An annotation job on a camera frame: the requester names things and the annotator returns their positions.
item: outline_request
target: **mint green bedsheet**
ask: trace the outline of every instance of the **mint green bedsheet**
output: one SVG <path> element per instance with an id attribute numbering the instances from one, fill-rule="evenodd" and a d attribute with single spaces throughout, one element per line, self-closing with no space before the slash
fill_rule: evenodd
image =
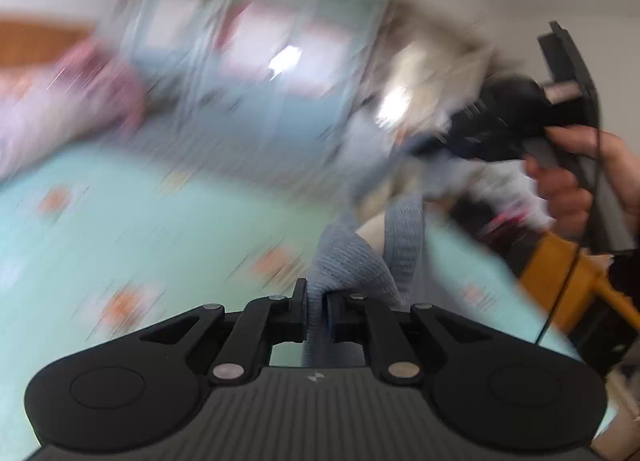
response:
<path id="1" fill-rule="evenodd" d="M 334 217 L 329 208 L 206 174 L 166 192 L 169 173 L 79 144 L 0 190 L 1 461 L 24 459 L 38 446 L 22 406 L 29 379 L 106 339 L 83 316 L 86 297 L 127 282 L 156 286 L 162 295 L 141 327 L 210 302 L 238 311 L 284 289 L 241 271 L 260 247 L 283 242 L 308 261 Z M 41 215 L 40 200 L 60 184 L 74 205 L 58 217 Z M 299 362 L 299 351 L 280 346 L 274 361 Z"/>

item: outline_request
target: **blue knit fabric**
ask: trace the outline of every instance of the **blue knit fabric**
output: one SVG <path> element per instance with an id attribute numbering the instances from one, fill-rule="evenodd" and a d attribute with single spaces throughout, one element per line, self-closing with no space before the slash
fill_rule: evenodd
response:
<path id="1" fill-rule="evenodd" d="M 333 344 L 322 310 L 330 291 L 354 289 L 407 309 L 424 237 L 422 197 L 418 192 L 393 203 L 385 213 L 385 250 L 380 257 L 355 233 L 353 216 L 330 224 L 318 243 L 308 272 L 308 333 L 303 349 L 306 367 L 362 365 L 362 348 Z"/>

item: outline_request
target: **black device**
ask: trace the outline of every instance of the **black device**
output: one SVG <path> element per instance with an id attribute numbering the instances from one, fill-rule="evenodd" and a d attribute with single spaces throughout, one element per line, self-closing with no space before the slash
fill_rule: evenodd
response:
<path id="1" fill-rule="evenodd" d="M 538 38 L 554 84 L 539 85 L 526 76 L 489 80 L 478 101 L 450 117 L 448 130 L 410 141 L 405 152 L 428 157 L 443 148 L 462 158 L 485 161 L 535 157 L 545 168 L 559 166 L 575 174 L 583 188 L 594 193 L 584 245 L 594 254 L 618 255 L 636 248 L 626 226 L 620 202 L 597 161 L 569 154 L 545 136 L 547 126 L 581 124 L 600 128 L 598 93 L 569 33 L 551 22 L 551 33 Z M 564 87 L 572 94 L 552 96 Z"/>
<path id="2" fill-rule="evenodd" d="M 205 305 L 31 380 L 33 461 L 597 460 L 607 406 L 586 365 L 431 305 L 325 299 L 352 369 L 270 367 L 306 335 L 306 281 L 241 313 Z"/>

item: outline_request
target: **human hand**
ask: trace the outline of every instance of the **human hand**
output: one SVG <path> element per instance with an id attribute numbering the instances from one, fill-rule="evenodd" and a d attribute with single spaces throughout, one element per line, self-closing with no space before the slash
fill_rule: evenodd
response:
<path id="1" fill-rule="evenodd" d="M 548 127 L 546 135 L 572 154 L 596 157 L 596 130 L 575 125 Z M 617 194 L 629 228 L 636 233 L 640 222 L 640 158 L 614 134 L 603 132 L 600 138 L 602 165 Z M 553 231 L 563 237 L 579 237 L 589 216 L 593 198 L 578 186 L 575 176 L 563 168 L 543 170 L 530 156 L 525 162 L 527 175 L 538 184 L 538 195 L 548 202 L 548 212 L 555 220 Z"/>

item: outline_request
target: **black cable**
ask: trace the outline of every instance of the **black cable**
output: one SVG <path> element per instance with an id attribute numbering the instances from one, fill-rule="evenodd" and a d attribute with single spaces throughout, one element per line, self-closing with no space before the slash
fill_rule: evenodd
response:
<path id="1" fill-rule="evenodd" d="M 591 196 L 593 197 L 593 202 L 591 203 L 591 208 L 589 209 L 589 217 L 587 219 L 587 224 L 584 228 L 584 232 L 582 233 L 582 237 L 578 241 L 578 244 L 575 248 L 574 257 L 571 261 L 571 266 L 569 266 L 569 271 L 562 281 L 562 285 L 560 287 L 560 291 L 558 292 L 558 296 L 554 300 L 553 306 L 551 306 L 551 310 L 549 311 L 548 316 L 546 317 L 545 324 L 542 326 L 540 330 L 540 334 L 538 334 L 538 338 L 536 338 L 536 345 L 540 345 L 542 342 L 542 338 L 544 338 L 546 332 L 551 326 L 551 322 L 553 322 L 554 317 L 556 316 L 556 312 L 558 311 L 558 306 L 560 305 L 562 298 L 564 298 L 564 294 L 569 288 L 570 281 L 574 275 L 575 267 L 578 265 L 578 261 L 580 260 L 580 250 L 587 246 L 589 242 L 590 235 L 590 226 L 593 224 L 593 207 L 596 203 L 596 196 L 598 195 L 598 185 L 600 184 L 600 171 L 602 167 L 602 149 L 600 147 L 600 142 L 602 140 L 602 134 L 600 133 L 600 108 L 598 105 L 598 97 L 594 91 L 590 91 L 590 100 L 593 102 L 593 120 L 596 129 L 596 167 L 595 167 L 595 180 L 593 182 L 593 189 L 591 190 Z"/>

